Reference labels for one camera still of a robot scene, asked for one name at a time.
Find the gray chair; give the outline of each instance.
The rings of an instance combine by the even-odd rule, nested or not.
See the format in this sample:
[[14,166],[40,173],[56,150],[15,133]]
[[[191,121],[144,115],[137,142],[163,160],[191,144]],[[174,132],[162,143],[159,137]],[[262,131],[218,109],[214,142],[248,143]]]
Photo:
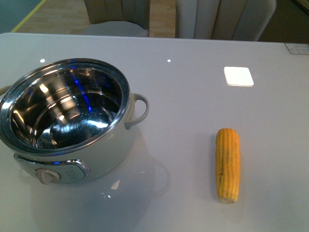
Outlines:
[[276,0],[177,0],[177,37],[257,41]]
[[150,0],[84,0],[90,26],[84,35],[149,36]]

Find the corn on the cob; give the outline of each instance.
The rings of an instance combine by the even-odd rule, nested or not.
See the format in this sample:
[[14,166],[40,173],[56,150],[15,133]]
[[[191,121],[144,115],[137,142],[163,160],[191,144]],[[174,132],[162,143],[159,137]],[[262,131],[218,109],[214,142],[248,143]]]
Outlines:
[[217,196],[226,204],[235,203],[240,182],[240,144],[234,129],[223,128],[216,137]]

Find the electric cooking pot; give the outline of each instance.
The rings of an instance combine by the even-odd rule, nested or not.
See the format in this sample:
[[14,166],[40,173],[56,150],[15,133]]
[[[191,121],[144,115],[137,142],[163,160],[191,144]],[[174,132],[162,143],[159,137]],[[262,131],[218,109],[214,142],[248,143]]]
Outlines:
[[[44,65],[0,90],[0,139],[41,183],[93,179],[117,166],[148,115],[114,66],[75,58]],[[132,119],[137,100],[142,116]]]

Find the white table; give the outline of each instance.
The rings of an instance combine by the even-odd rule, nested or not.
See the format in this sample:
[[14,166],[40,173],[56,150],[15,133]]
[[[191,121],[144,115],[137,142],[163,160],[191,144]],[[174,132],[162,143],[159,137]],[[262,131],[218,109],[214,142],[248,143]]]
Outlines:
[[[1,86],[67,58],[116,66],[150,113],[126,160],[90,182],[44,186],[0,142],[0,231],[309,231],[309,55],[283,43],[8,33]],[[249,68],[254,86],[228,86],[225,66]],[[224,127],[241,140],[233,205],[216,197]]]

